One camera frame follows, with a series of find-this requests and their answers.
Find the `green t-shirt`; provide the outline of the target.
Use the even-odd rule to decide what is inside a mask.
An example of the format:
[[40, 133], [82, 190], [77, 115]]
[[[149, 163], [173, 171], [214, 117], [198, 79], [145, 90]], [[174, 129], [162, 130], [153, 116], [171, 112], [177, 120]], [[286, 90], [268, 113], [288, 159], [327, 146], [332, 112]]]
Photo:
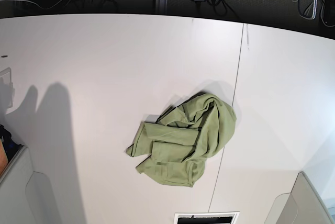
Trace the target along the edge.
[[136, 169], [159, 184], [193, 187], [206, 161], [232, 138], [236, 121], [229, 104], [198, 93], [166, 110], [155, 123], [142, 122], [126, 154], [146, 155]]

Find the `white table vent grille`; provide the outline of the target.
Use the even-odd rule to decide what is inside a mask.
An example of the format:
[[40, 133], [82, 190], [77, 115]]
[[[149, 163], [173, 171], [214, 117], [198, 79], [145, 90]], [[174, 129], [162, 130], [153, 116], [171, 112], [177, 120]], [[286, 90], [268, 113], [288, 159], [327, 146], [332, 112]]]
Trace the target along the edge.
[[239, 211], [209, 213], [176, 213], [174, 224], [234, 224], [240, 215]]

